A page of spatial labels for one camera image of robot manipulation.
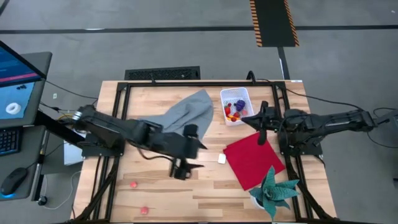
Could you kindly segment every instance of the small red ball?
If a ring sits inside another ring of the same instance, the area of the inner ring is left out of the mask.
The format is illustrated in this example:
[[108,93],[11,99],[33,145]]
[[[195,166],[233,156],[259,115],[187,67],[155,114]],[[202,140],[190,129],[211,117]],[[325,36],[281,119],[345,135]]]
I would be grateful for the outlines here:
[[130,183],[131,188],[136,188],[137,187],[137,182],[133,181]]
[[141,215],[147,215],[149,213],[149,208],[148,207],[142,207],[141,208]]

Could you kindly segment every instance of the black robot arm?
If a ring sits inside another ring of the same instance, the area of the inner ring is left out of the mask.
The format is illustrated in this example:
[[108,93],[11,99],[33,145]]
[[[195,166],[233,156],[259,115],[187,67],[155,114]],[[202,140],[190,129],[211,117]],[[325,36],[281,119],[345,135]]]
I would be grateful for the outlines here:
[[108,149],[118,145],[118,139],[125,139],[129,144],[141,149],[172,157],[170,176],[185,180],[191,170],[202,165],[189,164],[187,159],[196,159],[198,149],[206,147],[197,139],[197,126],[185,126],[183,136],[177,133],[163,133],[159,124],[145,120],[121,120],[100,113],[94,106],[79,108],[72,118],[75,129],[89,131],[97,137],[96,144]]
[[340,131],[371,131],[377,126],[367,111],[353,110],[328,115],[308,114],[302,110],[286,110],[284,117],[277,116],[273,107],[262,102],[260,112],[242,121],[260,131],[259,144],[267,138],[265,130],[278,133],[281,152],[296,156],[306,148],[317,147],[327,135]]

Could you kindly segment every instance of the red napkin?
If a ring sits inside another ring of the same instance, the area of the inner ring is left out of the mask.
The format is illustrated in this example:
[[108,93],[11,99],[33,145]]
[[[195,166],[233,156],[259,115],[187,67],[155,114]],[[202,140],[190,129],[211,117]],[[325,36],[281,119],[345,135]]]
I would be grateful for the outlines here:
[[274,166],[275,174],[285,169],[268,141],[257,144],[259,133],[241,139],[224,149],[226,160],[234,171],[243,190],[260,184],[269,168]]

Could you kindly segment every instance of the succulent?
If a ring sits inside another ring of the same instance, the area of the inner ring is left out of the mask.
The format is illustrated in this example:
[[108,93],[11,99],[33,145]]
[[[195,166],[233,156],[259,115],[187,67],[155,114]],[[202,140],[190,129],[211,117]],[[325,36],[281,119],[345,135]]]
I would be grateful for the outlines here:
[[271,166],[266,177],[261,182],[261,187],[255,187],[251,189],[249,193],[258,201],[262,202],[264,210],[268,212],[272,220],[274,220],[276,206],[290,209],[285,199],[299,194],[294,190],[298,182],[299,180],[289,180],[276,184],[275,169]]

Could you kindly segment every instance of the gray cloth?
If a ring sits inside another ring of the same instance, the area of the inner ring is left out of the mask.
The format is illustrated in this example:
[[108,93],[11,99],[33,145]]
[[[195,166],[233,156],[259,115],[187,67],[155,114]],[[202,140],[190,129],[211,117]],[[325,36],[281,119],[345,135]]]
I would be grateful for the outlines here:
[[182,134],[184,126],[198,126],[198,138],[202,139],[213,119],[213,102],[205,90],[200,90],[188,96],[165,114],[141,118],[163,126],[164,133],[176,132]]

